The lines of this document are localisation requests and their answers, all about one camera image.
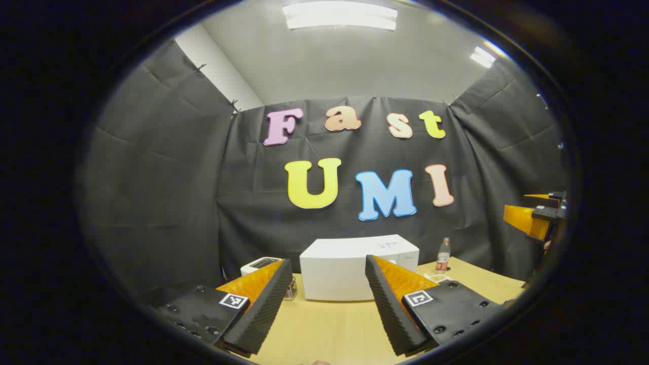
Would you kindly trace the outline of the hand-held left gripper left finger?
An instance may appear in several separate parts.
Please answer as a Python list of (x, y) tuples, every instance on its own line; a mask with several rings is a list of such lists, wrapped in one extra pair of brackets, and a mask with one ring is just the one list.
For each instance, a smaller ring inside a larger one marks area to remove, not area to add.
[(186, 280), (139, 296), (186, 338), (249, 358), (260, 351), (293, 277), (289, 259), (220, 285)]

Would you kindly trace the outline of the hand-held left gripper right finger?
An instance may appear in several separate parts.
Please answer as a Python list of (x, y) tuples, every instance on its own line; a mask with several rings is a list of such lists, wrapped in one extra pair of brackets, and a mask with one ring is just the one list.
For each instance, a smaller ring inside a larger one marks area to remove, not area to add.
[(376, 255), (365, 276), (396, 355), (445, 346), (504, 310), (457, 280), (435, 282)]

